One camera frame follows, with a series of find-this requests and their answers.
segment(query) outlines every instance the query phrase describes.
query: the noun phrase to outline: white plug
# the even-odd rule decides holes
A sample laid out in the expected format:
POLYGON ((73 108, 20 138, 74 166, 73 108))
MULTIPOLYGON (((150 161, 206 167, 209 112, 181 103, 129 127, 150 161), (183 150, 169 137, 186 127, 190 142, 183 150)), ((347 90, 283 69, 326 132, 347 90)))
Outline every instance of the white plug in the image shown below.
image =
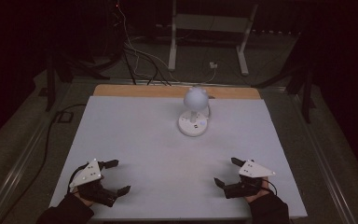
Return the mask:
POLYGON ((210 62, 210 63, 209 63, 209 66, 210 66, 211 68, 217 68, 217 63, 210 62))

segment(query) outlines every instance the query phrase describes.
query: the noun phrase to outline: white tabletop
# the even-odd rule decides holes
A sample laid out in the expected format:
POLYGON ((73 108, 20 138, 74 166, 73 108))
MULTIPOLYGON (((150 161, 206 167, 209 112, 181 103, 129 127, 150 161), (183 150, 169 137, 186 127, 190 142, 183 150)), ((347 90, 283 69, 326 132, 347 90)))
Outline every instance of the white tabletop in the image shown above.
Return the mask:
POLYGON ((269 180, 289 206, 290 217, 305 217, 296 182, 263 100, 210 100, 206 133, 188 137, 177 119, 180 98, 91 96, 52 197, 56 206, 69 177, 91 161, 119 160, 103 169, 106 189, 131 186, 113 207, 95 204, 99 220, 232 219, 251 216, 244 199, 226 199, 213 178, 240 181, 231 157, 255 160, 276 172, 269 180))

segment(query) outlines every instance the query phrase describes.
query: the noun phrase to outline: gray floor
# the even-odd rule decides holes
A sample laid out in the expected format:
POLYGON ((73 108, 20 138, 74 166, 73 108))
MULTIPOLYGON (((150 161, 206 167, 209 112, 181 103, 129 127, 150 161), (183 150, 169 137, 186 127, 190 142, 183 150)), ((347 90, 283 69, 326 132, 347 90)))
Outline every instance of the gray floor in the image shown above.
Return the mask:
MULTIPOLYGON (((136 38, 131 43, 141 51, 168 61, 169 42, 161 38, 154 43, 136 38)), ((235 46, 213 45, 207 47, 179 46, 176 71, 169 74, 164 65, 156 60, 163 75, 172 84, 202 83, 213 85, 247 86, 266 80, 278 74, 296 38, 285 35, 251 35, 245 56, 250 70, 248 77, 240 74, 235 46), (215 77, 209 62, 218 63, 215 77)), ((135 58, 130 56, 135 67, 135 58)), ((139 76, 153 76, 154 68, 140 60, 139 76)), ((119 62, 103 72, 111 80, 103 83, 129 83, 127 66, 119 62)), ((310 110, 311 124, 299 115, 301 95, 288 95, 284 87, 289 79, 283 79, 268 88, 260 90, 266 101, 272 121, 280 137, 284 153, 306 206, 308 217, 293 219, 296 224, 314 223, 358 223, 358 163, 351 153, 342 131, 330 113, 318 87, 312 88, 315 108, 310 110)), ((18 186, 8 193, 10 200, 2 201, 0 215, 20 196, 34 177, 42 163, 47 141, 47 127, 51 113, 45 112, 46 97, 38 96, 46 87, 46 72, 35 78, 36 90, 28 97, 15 115, 0 131, 0 188, 10 170, 18 165, 16 161, 24 150, 33 149, 29 162, 18 186)), ((85 104, 96 85, 102 83, 90 77, 76 76, 71 84, 60 84, 59 97, 52 111, 69 105, 85 104)), ((161 84, 155 80, 151 84, 161 84)), ((34 223, 48 208, 49 200, 66 160, 68 150, 76 134, 84 106, 70 109, 75 113, 71 123, 54 123, 51 126, 48 158, 45 168, 32 187, 8 214, 4 223, 34 223)), ((243 223, 240 221, 218 221, 212 223, 243 223)))

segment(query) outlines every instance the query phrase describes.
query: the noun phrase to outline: cable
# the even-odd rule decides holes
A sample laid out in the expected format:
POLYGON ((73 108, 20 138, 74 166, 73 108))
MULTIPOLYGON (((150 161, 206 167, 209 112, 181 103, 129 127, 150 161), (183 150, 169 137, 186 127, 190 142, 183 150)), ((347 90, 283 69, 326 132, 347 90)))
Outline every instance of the cable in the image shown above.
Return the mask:
POLYGON ((140 58, 141 58, 141 59, 144 59, 144 60, 147 60, 148 62, 152 63, 152 64, 154 65, 154 67, 155 67, 155 70, 156 70, 156 73, 155 73, 155 75, 153 75, 153 76, 149 76, 149 75, 143 74, 144 76, 151 77, 150 80, 148 81, 147 85, 148 85, 150 82, 152 82, 152 81, 157 77, 158 74, 160 74, 162 80, 164 80, 165 83, 164 83, 162 80, 160 80, 160 82, 161 82, 163 85, 165 85, 165 86, 166 86, 166 85, 171 86, 171 83, 169 83, 169 82, 167 81, 167 79, 165 79, 165 77, 162 75, 162 73, 161 73, 161 71, 159 70, 159 68, 158 68, 158 66, 156 65, 156 63, 155 63, 147 54, 145 54, 145 53, 143 53, 143 52, 139 52, 139 53, 141 53, 141 54, 145 57, 145 58, 142 58, 142 57, 140 57, 140 58))
POLYGON ((52 127, 53 123, 56 121, 56 119, 59 115, 63 114, 64 112, 66 112, 67 109, 72 108, 74 106, 80 106, 80 105, 70 105, 61 111, 57 111, 56 114, 54 115, 54 118, 51 120, 51 122, 48 126, 48 134, 46 137, 46 143, 45 143, 45 148, 44 148, 44 156, 43 156, 42 164, 40 165, 39 169, 37 170, 34 178, 31 180, 31 182, 28 184, 28 186, 25 188, 25 190, 22 192, 22 194, 19 196, 19 198, 17 198, 17 200, 7 209, 5 214, 2 216, 2 218, 0 219, 0 224, 2 224, 5 221, 5 219, 7 218, 7 215, 17 205, 17 203, 22 199, 22 197, 25 195, 25 193, 28 191, 28 189, 34 184, 34 182, 36 181, 36 179, 39 177, 40 173, 42 172, 42 169, 45 166, 46 160, 48 158, 48 142, 49 142, 50 131, 51 131, 51 127, 52 127))
POLYGON ((135 77, 133 76, 133 73, 132 73, 132 70, 131 70, 131 66, 130 66, 130 63, 129 63, 129 60, 127 58, 127 52, 125 50, 123 50, 123 54, 124 54, 124 59, 126 60, 126 65, 127 67, 129 68, 129 72, 130 72, 130 76, 131 76, 131 79, 132 79, 132 83, 134 85, 136 85, 136 81, 135 81, 135 77))
POLYGON ((269 190, 269 191, 271 191, 276 196, 278 196, 278 191, 277 191, 277 188, 275 187, 275 185, 273 185, 271 182, 267 181, 266 179, 262 179, 262 181, 266 181, 267 183, 269 183, 275 189, 275 192, 272 192, 272 190, 269 190))

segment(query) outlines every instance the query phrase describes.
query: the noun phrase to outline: white stand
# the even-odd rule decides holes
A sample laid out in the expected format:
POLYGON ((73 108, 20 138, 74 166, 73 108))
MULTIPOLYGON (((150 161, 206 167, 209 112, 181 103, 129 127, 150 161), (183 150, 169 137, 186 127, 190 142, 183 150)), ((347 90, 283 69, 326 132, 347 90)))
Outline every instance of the white stand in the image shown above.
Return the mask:
POLYGON ((178 126, 183 134, 190 137, 196 137, 205 133, 208 126, 208 119, 199 112, 186 111, 180 116, 178 126), (191 122, 191 113, 197 113, 194 122, 191 122))
POLYGON ((225 31, 234 33, 243 33, 243 40, 237 46, 238 60, 241 67, 241 74, 244 76, 249 75, 248 66, 243 54, 248 40, 249 34, 252 30, 257 5, 253 6, 249 18, 230 18, 230 17, 215 17, 215 16, 196 16, 186 14, 176 14, 176 0, 172 1, 172 37, 170 59, 168 61, 168 70, 173 72, 176 66, 176 29, 192 29, 192 30, 211 30, 211 31, 225 31))

